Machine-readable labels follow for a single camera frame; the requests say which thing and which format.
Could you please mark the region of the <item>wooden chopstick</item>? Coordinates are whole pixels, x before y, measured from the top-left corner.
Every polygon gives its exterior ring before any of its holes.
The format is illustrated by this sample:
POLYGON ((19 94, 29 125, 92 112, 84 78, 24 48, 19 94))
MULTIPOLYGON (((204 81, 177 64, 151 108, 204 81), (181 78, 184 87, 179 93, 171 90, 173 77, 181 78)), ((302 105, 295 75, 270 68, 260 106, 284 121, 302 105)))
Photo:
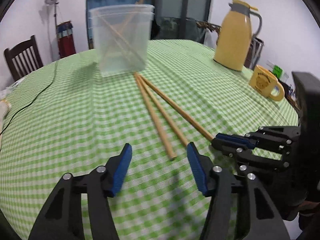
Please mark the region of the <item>wooden chopstick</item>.
POLYGON ((142 78, 143 82, 150 87, 154 92, 156 92, 163 100, 165 100, 175 111, 177 111, 185 120, 187 120, 198 132, 200 132, 206 139, 212 141, 214 136, 210 134, 204 127, 202 127, 194 118, 192 118, 186 111, 184 111, 175 101, 169 98, 165 93, 163 93, 159 88, 157 88, 153 83, 146 79, 142 75, 138 75, 142 78))
POLYGON ((137 86, 140 90, 140 93, 143 97, 143 100, 144 100, 144 103, 147 107, 147 110, 149 112, 149 115, 151 116, 152 120, 153 120, 153 123, 157 129, 157 132, 159 134, 159 137, 165 147, 165 150, 167 152, 167 155, 168 155, 168 158, 170 160, 173 160, 177 157, 176 153, 174 153, 174 150, 171 146, 171 143, 167 137, 167 134, 166 132, 164 131, 163 127, 161 126, 161 121, 160 119, 158 118, 156 112, 154 111, 153 107, 152 107, 152 104, 149 100, 149 97, 147 96, 147 92, 146 90, 143 88, 143 85, 142 85, 142 82, 140 81, 139 77, 138 77, 138 73, 137 72, 134 72, 134 77, 135 77, 135 80, 136 80, 136 83, 137 83, 137 86))
POLYGON ((119 31, 118 31, 118 34, 119 36, 123 36, 123 31, 125 29, 125 27, 131 22, 131 20, 133 19, 133 17, 139 13, 139 12, 143 12, 143 4, 144 4, 144 1, 145 0, 139 0, 138 2, 135 3, 136 7, 135 7, 135 10, 131 13, 129 13, 124 22, 121 24, 120 28, 119 28, 119 31))
POLYGON ((116 37, 114 36, 114 38, 115 38, 115 41, 119 41, 120 42, 120 47, 121 48, 123 48, 123 49, 125 49, 125 50, 127 50, 127 51, 130 51, 126 46, 125 46, 125 44, 122 42, 122 40, 120 40, 119 38, 117 38, 116 39, 116 37))
POLYGON ((172 120, 170 115, 165 111, 165 109, 161 106, 160 102, 156 99, 156 97, 153 95, 153 93, 148 89, 146 83, 143 81, 142 76, 138 73, 135 73, 135 76, 140 81, 140 84, 142 85, 143 89, 146 91, 148 97, 153 101, 153 103, 156 105, 158 110, 161 112, 163 117, 166 119, 167 123, 170 125, 174 133, 178 136, 183 146, 188 145, 188 140, 182 133, 182 131, 179 129, 179 127, 175 124, 175 122, 172 120))
POLYGON ((119 38, 122 40, 122 42, 125 44, 125 46, 139 59, 142 63, 145 63, 145 60, 135 51, 135 49, 127 42, 127 40, 121 35, 120 32, 118 32, 112 25, 110 25, 107 20, 105 20, 102 16, 97 15, 105 24, 106 26, 111 30, 111 33, 113 36, 119 38))

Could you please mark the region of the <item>yellow bear mug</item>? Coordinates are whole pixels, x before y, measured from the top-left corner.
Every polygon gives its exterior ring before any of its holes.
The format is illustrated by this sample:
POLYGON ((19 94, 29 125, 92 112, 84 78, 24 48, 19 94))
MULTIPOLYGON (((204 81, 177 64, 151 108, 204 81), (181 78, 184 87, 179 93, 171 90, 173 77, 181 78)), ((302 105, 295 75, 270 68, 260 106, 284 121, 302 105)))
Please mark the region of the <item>yellow bear mug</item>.
POLYGON ((285 96, 285 90, 277 77, 266 68, 256 65, 249 85, 265 98, 281 101, 285 96))

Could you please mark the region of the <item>green box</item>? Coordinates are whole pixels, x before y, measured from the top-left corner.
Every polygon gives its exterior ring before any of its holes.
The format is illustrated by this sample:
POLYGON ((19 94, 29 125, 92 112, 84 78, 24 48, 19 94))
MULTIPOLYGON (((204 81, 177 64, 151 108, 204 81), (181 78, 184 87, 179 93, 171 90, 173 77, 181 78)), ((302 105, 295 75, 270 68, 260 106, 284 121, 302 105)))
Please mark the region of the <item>green box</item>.
POLYGON ((282 76, 283 70, 278 65, 274 65, 272 73, 279 79, 282 76))

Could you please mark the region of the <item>yellow thermos jug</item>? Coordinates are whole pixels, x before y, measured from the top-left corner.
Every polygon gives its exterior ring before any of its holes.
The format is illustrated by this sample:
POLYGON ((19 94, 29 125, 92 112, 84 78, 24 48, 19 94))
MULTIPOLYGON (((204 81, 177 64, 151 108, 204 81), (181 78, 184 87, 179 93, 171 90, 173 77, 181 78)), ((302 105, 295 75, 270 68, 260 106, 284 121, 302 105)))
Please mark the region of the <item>yellow thermos jug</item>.
POLYGON ((242 71, 252 38, 262 28, 262 17, 258 9, 241 0, 232 0, 230 11, 223 19, 214 55, 214 61, 226 68, 242 71), (250 16, 259 19, 256 32, 252 31, 250 16))

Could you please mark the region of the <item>green checkered tablecloth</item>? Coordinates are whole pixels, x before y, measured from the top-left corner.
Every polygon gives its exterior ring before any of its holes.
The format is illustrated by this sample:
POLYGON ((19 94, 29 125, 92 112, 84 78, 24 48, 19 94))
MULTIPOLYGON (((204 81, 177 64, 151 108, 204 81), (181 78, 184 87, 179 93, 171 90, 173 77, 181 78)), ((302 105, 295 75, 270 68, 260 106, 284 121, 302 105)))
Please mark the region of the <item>green checkered tablecloth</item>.
MULTIPOLYGON (((189 40, 153 40, 142 75, 209 133, 243 135, 259 126, 295 126, 286 101, 266 99, 189 40)), ((198 239, 209 199, 198 190, 185 147, 166 121, 169 160, 132 74, 102 77, 94 50, 28 75, 7 96, 1 148, 1 210, 27 239, 61 176, 87 174, 131 144, 123 187, 109 200, 121 239, 198 239)))

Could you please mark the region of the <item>white knit glove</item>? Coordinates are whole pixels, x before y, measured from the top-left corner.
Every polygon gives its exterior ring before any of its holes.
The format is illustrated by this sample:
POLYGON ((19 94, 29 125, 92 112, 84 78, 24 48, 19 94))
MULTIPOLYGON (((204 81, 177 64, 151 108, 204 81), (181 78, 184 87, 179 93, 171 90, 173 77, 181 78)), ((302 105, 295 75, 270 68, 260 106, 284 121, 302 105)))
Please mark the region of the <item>white knit glove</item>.
POLYGON ((11 110, 11 104, 7 100, 0 101, 0 118, 3 120, 11 110))

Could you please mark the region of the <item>white tissue packet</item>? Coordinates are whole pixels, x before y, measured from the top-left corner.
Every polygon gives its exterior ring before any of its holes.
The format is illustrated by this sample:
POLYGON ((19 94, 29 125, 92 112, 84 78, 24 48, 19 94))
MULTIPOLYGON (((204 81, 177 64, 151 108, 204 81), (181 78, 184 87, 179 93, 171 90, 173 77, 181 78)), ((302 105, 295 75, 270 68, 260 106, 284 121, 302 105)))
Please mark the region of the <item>white tissue packet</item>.
POLYGON ((24 79, 25 79, 25 77, 22 77, 22 78, 20 78, 19 80, 15 81, 13 84, 11 84, 10 86, 8 86, 8 87, 6 88, 6 90, 9 90, 9 91, 15 90, 15 89, 17 88, 17 86, 19 86, 19 85, 23 82, 24 79))

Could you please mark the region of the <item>dark sliding glass door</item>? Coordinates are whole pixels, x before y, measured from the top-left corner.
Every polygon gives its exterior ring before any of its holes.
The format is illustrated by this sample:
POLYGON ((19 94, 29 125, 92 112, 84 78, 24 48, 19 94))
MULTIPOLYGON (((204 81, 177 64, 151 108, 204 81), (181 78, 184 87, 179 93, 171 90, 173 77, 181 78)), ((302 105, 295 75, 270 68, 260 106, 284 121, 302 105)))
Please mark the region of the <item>dark sliding glass door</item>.
POLYGON ((155 0, 154 20, 159 17, 180 18, 180 34, 185 32, 183 20, 208 21, 211 0, 155 0))

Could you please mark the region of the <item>clear plastic container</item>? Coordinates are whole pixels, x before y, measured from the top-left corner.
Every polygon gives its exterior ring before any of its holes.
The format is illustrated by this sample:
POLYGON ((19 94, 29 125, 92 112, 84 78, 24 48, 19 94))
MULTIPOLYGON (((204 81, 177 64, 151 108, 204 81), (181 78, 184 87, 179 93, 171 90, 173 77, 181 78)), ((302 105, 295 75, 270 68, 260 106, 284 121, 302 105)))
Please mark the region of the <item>clear plastic container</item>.
POLYGON ((103 77, 146 68, 154 8, 150 4, 124 4, 89 11, 93 47, 103 77))

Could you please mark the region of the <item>dark wooden chair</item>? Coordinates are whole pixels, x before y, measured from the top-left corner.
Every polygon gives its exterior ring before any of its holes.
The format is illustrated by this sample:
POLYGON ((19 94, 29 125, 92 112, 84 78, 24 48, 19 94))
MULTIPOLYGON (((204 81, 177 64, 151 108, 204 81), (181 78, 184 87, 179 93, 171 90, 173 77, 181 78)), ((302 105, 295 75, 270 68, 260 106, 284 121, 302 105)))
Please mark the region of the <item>dark wooden chair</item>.
POLYGON ((35 35, 4 51, 4 57, 14 81, 43 67, 35 35))

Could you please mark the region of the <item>studio lamp on stand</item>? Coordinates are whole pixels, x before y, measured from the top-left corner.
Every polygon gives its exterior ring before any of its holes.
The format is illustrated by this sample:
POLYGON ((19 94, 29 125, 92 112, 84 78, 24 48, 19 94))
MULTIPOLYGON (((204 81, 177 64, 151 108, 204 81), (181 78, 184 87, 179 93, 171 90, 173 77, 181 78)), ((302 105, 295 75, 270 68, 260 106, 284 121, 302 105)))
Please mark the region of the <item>studio lamp on stand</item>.
POLYGON ((47 36, 50 48, 50 57, 52 61, 60 58, 59 52, 59 41, 58 41, 58 33, 57 33, 57 6, 59 5, 59 0, 44 0, 46 5, 46 13, 47 13, 47 36), (55 36, 52 39, 52 30, 50 17, 53 16, 54 22, 54 31, 55 36))

